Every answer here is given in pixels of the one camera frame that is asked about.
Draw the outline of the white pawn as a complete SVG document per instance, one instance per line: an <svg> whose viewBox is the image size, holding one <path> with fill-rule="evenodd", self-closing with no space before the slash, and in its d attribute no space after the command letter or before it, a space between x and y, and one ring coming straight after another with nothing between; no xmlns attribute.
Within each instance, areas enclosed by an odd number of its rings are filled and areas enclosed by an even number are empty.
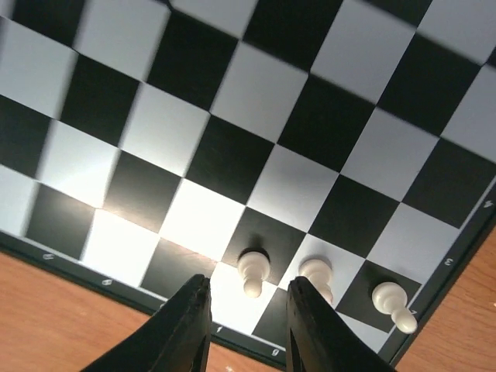
<svg viewBox="0 0 496 372"><path fill-rule="evenodd" d="M331 289L332 268L320 259L309 259L301 264L298 275L306 277L317 292L330 304L333 303Z"/></svg>
<svg viewBox="0 0 496 372"><path fill-rule="evenodd" d="M244 253L238 260L237 270L243 279L244 294L249 298L258 298L270 273L268 258L257 251Z"/></svg>
<svg viewBox="0 0 496 372"><path fill-rule="evenodd" d="M373 290L371 299L375 309L389 315L400 332L412 334L417 330L418 322L407 308L407 293L399 284L394 282L379 284Z"/></svg>

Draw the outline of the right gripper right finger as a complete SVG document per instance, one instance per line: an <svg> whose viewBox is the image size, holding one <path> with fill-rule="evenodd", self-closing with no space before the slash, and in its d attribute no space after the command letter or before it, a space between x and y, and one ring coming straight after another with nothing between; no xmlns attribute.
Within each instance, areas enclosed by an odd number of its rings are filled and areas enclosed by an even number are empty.
<svg viewBox="0 0 496 372"><path fill-rule="evenodd" d="M311 282L288 286L287 371L393 371L339 317Z"/></svg>

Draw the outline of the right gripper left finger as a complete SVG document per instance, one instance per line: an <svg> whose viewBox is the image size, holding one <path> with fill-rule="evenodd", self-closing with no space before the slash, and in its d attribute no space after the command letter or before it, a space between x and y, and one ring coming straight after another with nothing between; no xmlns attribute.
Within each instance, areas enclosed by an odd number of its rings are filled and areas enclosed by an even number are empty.
<svg viewBox="0 0 496 372"><path fill-rule="evenodd" d="M85 371L205 371L211 342L210 279L193 275L147 322Z"/></svg>

